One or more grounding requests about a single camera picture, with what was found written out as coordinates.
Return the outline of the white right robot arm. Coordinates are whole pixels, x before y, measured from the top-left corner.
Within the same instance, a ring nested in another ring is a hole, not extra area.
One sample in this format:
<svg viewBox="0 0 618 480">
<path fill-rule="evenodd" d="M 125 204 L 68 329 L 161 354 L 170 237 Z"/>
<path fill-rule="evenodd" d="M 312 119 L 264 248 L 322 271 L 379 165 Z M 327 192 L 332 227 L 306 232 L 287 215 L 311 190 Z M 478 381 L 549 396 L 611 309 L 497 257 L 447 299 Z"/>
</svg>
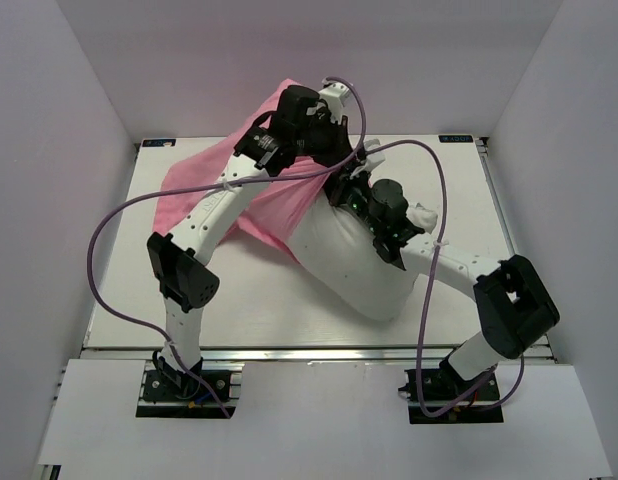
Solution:
<svg viewBox="0 0 618 480">
<path fill-rule="evenodd" d="M 450 397 L 473 391 L 477 377 L 505 359 L 519 358 L 560 319 L 530 260 L 493 260 L 442 245 L 407 217 L 400 183 L 369 180 L 362 172 L 329 177 L 329 203 L 352 214 L 371 235 L 377 256 L 401 271 L 426 274 L 476 303 L 480 331 L 440 364 L 440 384 Z"/>
</svg>

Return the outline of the white pillow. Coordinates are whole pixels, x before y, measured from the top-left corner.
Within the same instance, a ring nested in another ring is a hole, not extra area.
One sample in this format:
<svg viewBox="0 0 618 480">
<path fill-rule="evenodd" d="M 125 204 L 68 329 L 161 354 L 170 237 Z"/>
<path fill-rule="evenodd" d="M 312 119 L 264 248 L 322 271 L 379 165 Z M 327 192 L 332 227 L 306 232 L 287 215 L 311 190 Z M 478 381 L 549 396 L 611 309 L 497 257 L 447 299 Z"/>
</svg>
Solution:
<svg viewBox="0 0 618 480">
<path fill-rule="evenodd" d="M 418 278 L 384 262 L 363 223 L 331 206 L 324 194 L 306 211 L 287 247 L 305 270 L 374 321 L 398 317 Z"/>
</svg>

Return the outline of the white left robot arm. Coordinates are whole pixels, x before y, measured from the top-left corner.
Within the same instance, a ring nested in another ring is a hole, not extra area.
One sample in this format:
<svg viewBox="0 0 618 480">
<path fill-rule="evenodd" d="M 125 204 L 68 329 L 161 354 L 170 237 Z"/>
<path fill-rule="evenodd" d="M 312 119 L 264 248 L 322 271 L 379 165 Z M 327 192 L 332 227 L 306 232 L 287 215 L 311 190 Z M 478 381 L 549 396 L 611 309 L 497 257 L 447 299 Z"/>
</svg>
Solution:
<svg viewBox="0 0 618 480">
<path fill-rule="evenodd" d="M 199 336 L 204 306 L 219 288 L 207 265 L 219 242 L 251 201 L 307 156 L 332 167 L 352 151 L 344 105 L 351 91 L 326 81 L 320 91 L 290 85 L 275 110 L 257 117 L 229 150 L 217 182 L 167 234 L 153 233 L 147 248 L 164 297 L 166 340 L 157 352 L 157 370 L 177 398 L 188 399 L 200 387 Z"/>
</svg>

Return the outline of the pink fabric pillowcase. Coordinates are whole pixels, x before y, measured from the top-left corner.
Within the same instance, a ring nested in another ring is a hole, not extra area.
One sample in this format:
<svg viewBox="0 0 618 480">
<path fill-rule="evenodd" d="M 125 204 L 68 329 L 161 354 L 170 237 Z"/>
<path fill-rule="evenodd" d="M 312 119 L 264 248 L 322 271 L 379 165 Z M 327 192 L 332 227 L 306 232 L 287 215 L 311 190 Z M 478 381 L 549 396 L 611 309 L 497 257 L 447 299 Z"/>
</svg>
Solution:
<svg viewBox="0 0 618 480">
<path fill-rule="evenodd" d="M 296 82 L 282 81 L 243 125 L 217 144 L 173 165 L 162 184 L 163 191 L 211 185 L 220 177 L 238 140 L 256 118 L 273 111 L 283 90 Z M 315 199 L 322 193 L 327 177 L 321 175 L 304 180 L 274 182 L 250 203 L 232 227 L 262 243 L 289 253 L 288 239 Z M 166 234 L 189 214 L 203 198 L 202 192 L 161 197 L 158 200 L 153 229 Z"/>
</svg>

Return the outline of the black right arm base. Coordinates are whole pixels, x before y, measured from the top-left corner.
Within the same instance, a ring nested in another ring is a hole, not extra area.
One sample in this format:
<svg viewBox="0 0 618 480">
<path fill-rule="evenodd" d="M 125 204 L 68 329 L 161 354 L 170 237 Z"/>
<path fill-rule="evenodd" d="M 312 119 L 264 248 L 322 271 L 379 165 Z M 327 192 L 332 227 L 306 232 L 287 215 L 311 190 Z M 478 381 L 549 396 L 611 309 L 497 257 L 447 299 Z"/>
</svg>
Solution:
<svg viewBox="0 0 618 480">
<path fill-rule="evenodd" d="M 500 399 L 500 389 L 494 373 L 488 380 L 463 401 L 438 417 L 426 416 L 420 407 L 417 396 L 417 371 L 405 371 L 406 383 L 398 388 L 398 395 L 407 402 L 409 423 L 412 425 L 461 425 L 461 424 L 501 424 L 504 415 L 501 406 L 490 408 Z M 469 389 L 471 383 L 458 387 L 439 369 L 423 368 L 421 372 L 422 394 L 425 407 L 437 412 L 446 404 Z"/>
</svg>

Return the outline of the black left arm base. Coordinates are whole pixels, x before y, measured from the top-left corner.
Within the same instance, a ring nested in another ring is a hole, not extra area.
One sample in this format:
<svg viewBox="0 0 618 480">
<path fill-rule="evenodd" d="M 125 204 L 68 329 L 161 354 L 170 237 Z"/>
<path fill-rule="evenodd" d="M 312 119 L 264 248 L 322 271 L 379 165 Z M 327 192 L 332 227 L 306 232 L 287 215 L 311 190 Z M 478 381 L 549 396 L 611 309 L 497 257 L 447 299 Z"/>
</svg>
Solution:
<svg viewBox="0 0 618 480">
<path fill-rule="evenodd" d="M 145 364 L 135 416 L 154 419 L 229 419 L 240 396 L 237 370 L 193 368 L 208 387 L 166 364 L 159 351 Z"/>
</svg>

